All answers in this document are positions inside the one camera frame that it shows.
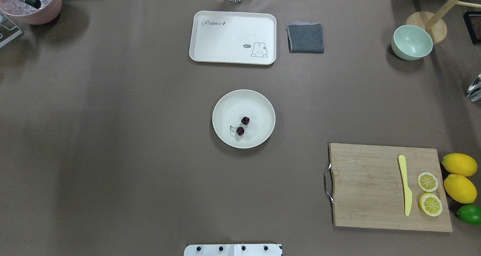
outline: lemon slice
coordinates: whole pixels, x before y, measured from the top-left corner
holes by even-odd
[[[419,199],[419,207],[431,217],[437,217],[443,211],[443,204],[433,193],[424,193]]]
[[[417,176],[417,184],[426,192],[433,192],[438,189],[438,179],[429,172],[419,174]]]

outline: yellow knife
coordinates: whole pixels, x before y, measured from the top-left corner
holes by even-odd
[[[411,205],[413,204],[413,193],[409,186],[407,186],[407,166],[406,157],[400,155],[397,160],[399,161],[399,168],[401,169],[402,177],[402,189],[404,190],[404,215],[411,213]]]

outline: wooden stand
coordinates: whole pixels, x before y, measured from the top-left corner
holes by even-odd
[[[465,5],[459,0],[447,0],[435,14],[421,11],[410,15],[406,25],[414,25],[426,30],[433,39],[433,45],[438,45],[446,39],[448,33],[446,23],[441,18],[456,4]]]

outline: white round plate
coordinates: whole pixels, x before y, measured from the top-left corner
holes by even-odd
[[[242,118],[249,117],[249,124],[242,127],[244,135],[230,131]],[[222,97],[212,113],[212,125],[219,138],[235,148],[252,148],[269,138],[275,126],[275,112],[269,100],[252,90],[235,90]]]

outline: black frame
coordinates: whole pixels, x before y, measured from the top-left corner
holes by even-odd
[[[479,17],[481,19],[481,12],[466,12],[463,15],[464,22],[466,23],[467,31],[469,32],[469,36],[471,37],[471,41],[473,44],[481,42],[481,30],[476,33],[474,30],[473,22],[471,21],[471,17]]]

